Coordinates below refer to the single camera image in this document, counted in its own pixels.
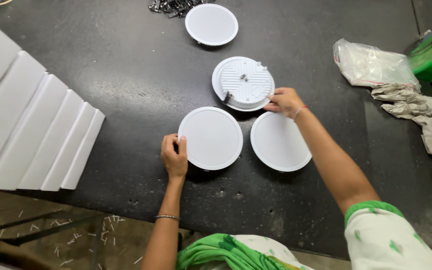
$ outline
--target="bracelet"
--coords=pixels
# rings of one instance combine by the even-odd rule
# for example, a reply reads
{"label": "bracelet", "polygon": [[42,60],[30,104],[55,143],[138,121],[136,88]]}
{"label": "bracelet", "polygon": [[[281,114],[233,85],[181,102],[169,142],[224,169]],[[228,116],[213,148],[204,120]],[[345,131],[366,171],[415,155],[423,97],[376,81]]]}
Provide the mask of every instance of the bracelet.
{"label": "bracelet", "polygon": [[303,107],[300,107],[300,108],[297,109],[297,111],[296,111],[296,113],[294,114],[294,117],[293,117],[293,122],[296,121],[296,117],[297,117],[298,114],[301,112],[301,110],[302,110],[303,108],[307,108],[307,107],[308,107],[308,105],[304,105]]}
{"label": "bracelet", "polygon": [[161,215],[161,216],[155,216],[155,218],[159,219],[159,218],[169,218],[169,219],[174,219],[179,221],[180,218],[179,217],[175,217],[175,216],[167,216],[167,215]]}

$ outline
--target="forearm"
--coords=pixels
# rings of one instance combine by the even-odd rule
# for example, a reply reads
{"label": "forearm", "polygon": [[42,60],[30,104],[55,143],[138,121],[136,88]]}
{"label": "forearm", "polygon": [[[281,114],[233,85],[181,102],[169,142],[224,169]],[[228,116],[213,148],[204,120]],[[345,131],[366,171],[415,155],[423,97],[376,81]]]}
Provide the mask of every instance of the forearm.
{"label": "forearm", "polygon": [[336,144],[314,114],[303,109],[295,123],[311,151],[324,184],[343,214],[353,204],[380,200],[361,169]]}
{"label": "forearm", "polygon": [[[184,181],[169,181],[158,215],[180,216],[180,199]],[[158,218],[143,255],[141,270],[173,270],[178,252],[179,221]]]}

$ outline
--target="stack of white boxes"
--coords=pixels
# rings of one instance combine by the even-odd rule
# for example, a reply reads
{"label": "stack of white boxes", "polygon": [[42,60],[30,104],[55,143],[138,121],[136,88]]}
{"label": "stack of white boxes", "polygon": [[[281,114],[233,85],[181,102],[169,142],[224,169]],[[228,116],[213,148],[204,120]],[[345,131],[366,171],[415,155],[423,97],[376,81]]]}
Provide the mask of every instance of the stack of white boxes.
{"label": "stack of white boxes", "polygon": [[104,118],[0,30],[0,189],[75,189]]}

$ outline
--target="table surface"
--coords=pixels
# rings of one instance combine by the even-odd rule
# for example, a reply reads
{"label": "table surface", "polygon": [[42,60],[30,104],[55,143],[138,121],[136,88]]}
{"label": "table surface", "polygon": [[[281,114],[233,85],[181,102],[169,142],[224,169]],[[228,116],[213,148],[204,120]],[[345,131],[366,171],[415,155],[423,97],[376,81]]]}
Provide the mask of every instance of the table surface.
{"label": "table surface", "polygon": [[314,163],[292,173],[263,164],[250,130],[263,113],[238,112],[211,85],[222,60],[268,66],[276,87],[292,87],[368,176],[381,199],[403,212],[432,248],[432,157],[421,128],[384,112],[351,86],[333,61],[345,38],[403,52],[418,35],[410,0],[218,0],[239,22],[225,46],[198,45],[184,19],[133,0],[17,0],[0,7],[0,29],[57,75],[105,120],[76,190],[17,194],[154,221],[167,176],[160,141],[204,106],[232,114],[241,156],[226,169],[190,167],[181,227],[271,237],[291,249],[348,259],[344,219]]}

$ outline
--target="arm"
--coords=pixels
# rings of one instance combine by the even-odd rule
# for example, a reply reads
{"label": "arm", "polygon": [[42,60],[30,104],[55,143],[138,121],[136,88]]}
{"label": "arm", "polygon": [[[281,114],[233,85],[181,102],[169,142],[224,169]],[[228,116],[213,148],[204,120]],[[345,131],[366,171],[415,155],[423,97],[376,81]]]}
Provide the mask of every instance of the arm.
{"label": "arm", "polygon": [[[272,101],[265,109],[283,112],[294,119],[303,101],[292,88],[278,88],[277,95],[269,96]],[[343,214],[354,204],[380,198],[361,169],[339,145],[334,142],[326,129],[309,109],[299,110],[297,124],[327,189],[333,195]]]}
{"label": "arm", "polygon": [[[174,151],[174,145],[179,147],[179,154]],[[180,216],[180,198],[184,178],[188,171],[186,155],[186,137],[171,134],[161,142],[161,159],[169,176],[169,182],[164,195],[163,204],[158,216]],[[141,270],[174,269],[178,253],[179,221],[172,218],[158,218],[154,223],[153,233],[142,257]]]}

